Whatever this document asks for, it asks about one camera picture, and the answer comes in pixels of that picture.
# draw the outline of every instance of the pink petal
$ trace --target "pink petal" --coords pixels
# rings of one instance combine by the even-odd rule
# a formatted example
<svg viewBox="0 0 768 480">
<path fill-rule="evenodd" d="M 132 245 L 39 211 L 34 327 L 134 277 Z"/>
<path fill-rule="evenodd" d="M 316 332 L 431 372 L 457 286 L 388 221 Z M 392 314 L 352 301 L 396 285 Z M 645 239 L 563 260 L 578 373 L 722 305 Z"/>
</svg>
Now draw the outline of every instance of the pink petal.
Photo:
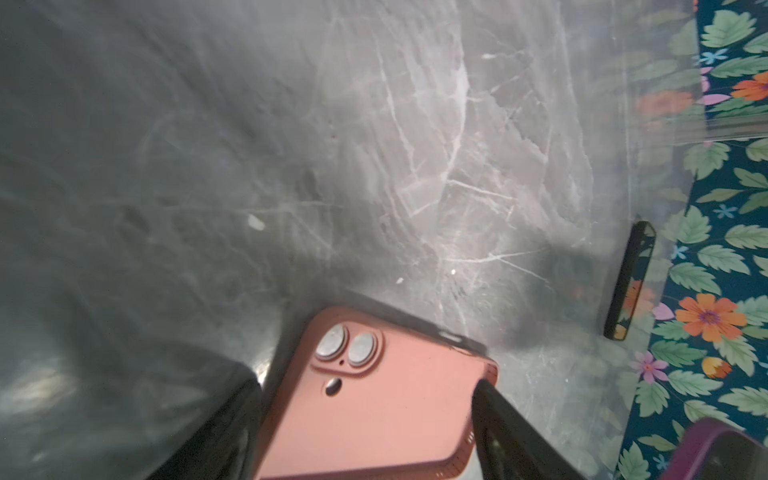
<svg viewBox="0 0 768 480">
<path fill-rule="evenodd" d="M 705 105 L 714 105 L 714 104 L 719 104 L 721 101 L 728 100 L 729 98 L 730 98 L 730 95 L 709 94 L 709 95 L 704 95 L 701 100 Z"/>
<path fill-rule="evenodd" d="M 655 376 L 656 378 L 658 378 L 659 380 L 661 380 L 662 382 L 668 382 L 668 381 L 669 381 L 669 379 L 670 379 L 670 378 L 667 376 L 667 374 L 666 374 L 666 373 L 664 373 L 664 372 L 660 372 L 660 371 L 658 371 L 658 370 L 654 370 L 653 372 L 654 372 L 654 376 Z"/>
<path fill-rule="evenodd" d="M 663 303 L 659 303 L 656 305 L 656 308 L 651 311 L 654 313 L 656 320 L 672 320 L 674 318 L 674 313 L 672 313 L 670 307 Z"/>
</svg>

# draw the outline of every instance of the marble surface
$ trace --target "marble surface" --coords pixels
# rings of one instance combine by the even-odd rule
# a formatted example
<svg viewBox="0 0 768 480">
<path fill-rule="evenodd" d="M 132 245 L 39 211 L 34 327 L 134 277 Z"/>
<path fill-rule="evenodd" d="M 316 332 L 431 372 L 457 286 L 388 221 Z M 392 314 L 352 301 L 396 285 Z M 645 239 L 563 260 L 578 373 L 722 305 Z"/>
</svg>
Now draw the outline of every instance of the marble surface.
<svg viewBox="0 0 768 480">
<path fill-rule="evenodd" d="M 612 471 L 647 332 L 602 339 L 604 312 L 700 136 L 634 111 L 689 2 L 618 3 L 0 7 L 3 476 L 142 478 L 230 360 L 268 398 L 334 303 L 482 343 L 566 458 Z"/>
</svg>

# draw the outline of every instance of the purple phone case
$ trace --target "purple phone case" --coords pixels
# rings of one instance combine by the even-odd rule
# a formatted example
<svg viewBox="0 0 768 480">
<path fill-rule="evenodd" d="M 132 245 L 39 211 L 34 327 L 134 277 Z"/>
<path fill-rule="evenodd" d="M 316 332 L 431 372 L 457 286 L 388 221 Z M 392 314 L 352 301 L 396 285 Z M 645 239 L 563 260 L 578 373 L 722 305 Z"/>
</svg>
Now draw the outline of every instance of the purple phone case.
<svg viewBox="0 0 768 480">
<path fill-rule="evenodd" d="M 659 480 L 692 480 L 707 460 L 707 452 L 717 437 L 727 432 L 741 435 L 760 448 L 763 447 L 719 420 L 701 419 L 686 430 L 680 447 L 672 455 L 669 468 L 659 477 Z"/>
</svg>

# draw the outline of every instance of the floral pattern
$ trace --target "floral pattern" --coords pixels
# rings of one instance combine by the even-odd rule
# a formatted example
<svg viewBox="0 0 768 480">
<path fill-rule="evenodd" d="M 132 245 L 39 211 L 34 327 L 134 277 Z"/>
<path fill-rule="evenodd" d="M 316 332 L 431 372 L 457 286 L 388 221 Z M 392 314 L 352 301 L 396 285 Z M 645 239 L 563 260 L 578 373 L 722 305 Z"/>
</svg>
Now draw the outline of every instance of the floral pattern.
<svg viewBox="0 0 768 480">
<path fill-rule="evenodd" d="M 768 0 L 713 0 L 697 9 L 707 118 L 768 112 Z"/>
<path fill-rule="evenodd" d="M 650 348 L 629 362 L 624 480 L 658 478 L 704 417 L 768 445 L 768 139 L 694 145 L 684 162 L 697 180 L 661 230 L 677 246 L 660 258 L 671 267 Z"/>
</svg>

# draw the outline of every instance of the white speck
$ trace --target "white speck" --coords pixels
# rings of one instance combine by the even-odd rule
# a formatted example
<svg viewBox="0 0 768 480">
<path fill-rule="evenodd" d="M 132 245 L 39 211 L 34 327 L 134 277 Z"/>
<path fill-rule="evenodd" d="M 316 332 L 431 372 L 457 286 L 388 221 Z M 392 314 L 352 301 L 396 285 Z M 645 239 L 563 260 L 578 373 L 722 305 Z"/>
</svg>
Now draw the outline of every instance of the white speck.
<svg viewBox="0 0 768 480">
<path fill-rule="evenodd" d="M 248 215 L 248 227 L 253 228 L 254 230 L 264 230 L 266 228 L 266 225 L 263 221 L 256 218 L 255 215 Z"/>
</svg>

